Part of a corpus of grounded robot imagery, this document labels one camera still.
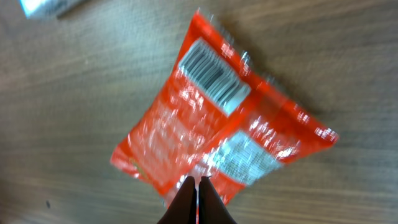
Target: wooden surface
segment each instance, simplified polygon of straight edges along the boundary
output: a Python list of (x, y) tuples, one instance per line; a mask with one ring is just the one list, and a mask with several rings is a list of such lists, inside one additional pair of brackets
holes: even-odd
[(0, 0), (0, 223), (156, 223), (109, 164), (166, 78), (198, 6), (341, 140), (235, 197), (238, 223), (398, 223), (398, 2), (90, 1), (27, 21)]

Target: white printed panel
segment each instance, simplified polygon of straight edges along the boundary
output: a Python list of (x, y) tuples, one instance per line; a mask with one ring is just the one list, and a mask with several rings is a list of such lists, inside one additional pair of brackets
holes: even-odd
[(278, 160), (243, 131), (235, 133), (216, 152), (203, 159), (233, 180), (246, 185), (282, 167)]
[(192, 44), (178, 66), (227, 116), (251, 91), (203, 39)]

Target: metallic object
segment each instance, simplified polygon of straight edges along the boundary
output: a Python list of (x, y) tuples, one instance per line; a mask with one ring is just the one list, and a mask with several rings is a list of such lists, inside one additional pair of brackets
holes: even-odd
[(51, 19), (63, 14), (84, 0), (21, 0), (28, 19)]

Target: black pointed object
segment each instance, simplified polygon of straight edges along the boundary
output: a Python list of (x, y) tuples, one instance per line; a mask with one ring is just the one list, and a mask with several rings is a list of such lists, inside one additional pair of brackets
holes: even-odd
[[(199, 183), (199, 224), (236, 224), (225, 208), (209, 177)], [(187, 177), (165, 215), (157, 224), (196, 224), (195, 179)]]

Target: crumpled red packet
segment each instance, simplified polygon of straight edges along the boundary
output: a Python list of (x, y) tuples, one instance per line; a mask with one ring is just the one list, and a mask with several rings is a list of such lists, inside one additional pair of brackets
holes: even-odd
[(212, 25), (193, 16), (170, 78), (111, 163), (168, 205), (187, 176), (227, 204), (275, 169), (332, 146), (338, 135), (256, 75)]

